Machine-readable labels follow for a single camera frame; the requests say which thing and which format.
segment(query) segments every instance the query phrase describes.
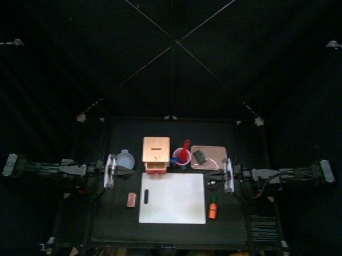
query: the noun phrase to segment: light fixture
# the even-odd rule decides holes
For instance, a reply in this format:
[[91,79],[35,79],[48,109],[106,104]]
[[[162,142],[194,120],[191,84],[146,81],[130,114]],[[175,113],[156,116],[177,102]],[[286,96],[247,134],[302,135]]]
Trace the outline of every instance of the light fixture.
[[14,42],[0,42],[0,45],[15,45],[15,46],[24,46],[22,39],[15,39]]
[[335,48],[335,49],[338,49],[338,47],[342,48],[342,45],[338,44],[338,42],[333,40],[333,41],[330,41],[330,42],[327,43],[326,47],[327,47],[327,48]]

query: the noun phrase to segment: black enclosure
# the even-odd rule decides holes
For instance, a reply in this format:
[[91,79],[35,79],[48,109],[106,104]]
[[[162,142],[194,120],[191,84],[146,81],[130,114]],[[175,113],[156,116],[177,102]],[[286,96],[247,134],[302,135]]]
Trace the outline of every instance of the black enclosure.
[[[87,161],[103,118],[263,120],[271,167],[327,159],[337,179],[279,192],[293,255],[342,255],[341,24],[338,0],[0,1],[2,166],[10,153],[59,162],[76,144]],[[60,191],[2,179],[2,255],[40,255]]]

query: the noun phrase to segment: cable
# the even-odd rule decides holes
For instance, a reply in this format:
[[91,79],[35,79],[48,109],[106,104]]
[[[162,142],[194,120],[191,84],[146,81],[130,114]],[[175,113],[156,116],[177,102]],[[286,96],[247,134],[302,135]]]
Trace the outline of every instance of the cable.
[[245,196],[249,198],[249,199],[258,199],[261,196],[262,196],[262,194],[263,194],[263,192],[265,192],[265,189],[266,189],[266,186],[267,186],[267,184],[269,184],[269,182],[274,179],[274,178],[277,178],[277,177],[279,177],[279,176],[282,176],[282,175],[289,175],[289,174],[294,174],[293,173],[293,171],[289,171],[289,172],[279,172],[279,173],[277,173],[277,174],[274,174],[273,176],[270,176],[267,179],[266,179],[266,181],[265,181],[265,183],[263,183],[263,186],[262,186],[262,189],[261,189],[261,191],[259,191],[259,194],[257,195],[257,196],[253,196],[253,197],[250,197],[245,192],[245,189],[243,189],[243,186],[242,186],[242,191],[243,191],[243,194],[245,194]]

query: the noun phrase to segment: orange bottle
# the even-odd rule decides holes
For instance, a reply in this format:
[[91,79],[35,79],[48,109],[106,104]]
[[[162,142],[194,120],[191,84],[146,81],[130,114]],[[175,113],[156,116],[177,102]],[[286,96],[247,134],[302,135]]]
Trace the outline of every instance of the orange bottle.
[[211,195],[211,203],[209,206],[209,218],[215,220],[218,216],[218,204],[217,204],[217,196]]

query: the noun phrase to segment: black ceiling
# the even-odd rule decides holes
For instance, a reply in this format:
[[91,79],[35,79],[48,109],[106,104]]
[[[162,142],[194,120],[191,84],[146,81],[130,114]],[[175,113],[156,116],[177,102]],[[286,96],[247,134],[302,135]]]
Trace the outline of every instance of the black ceiling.
[[340,2],[3,0],[2,67],[72,116],[267,117],[342,40]]

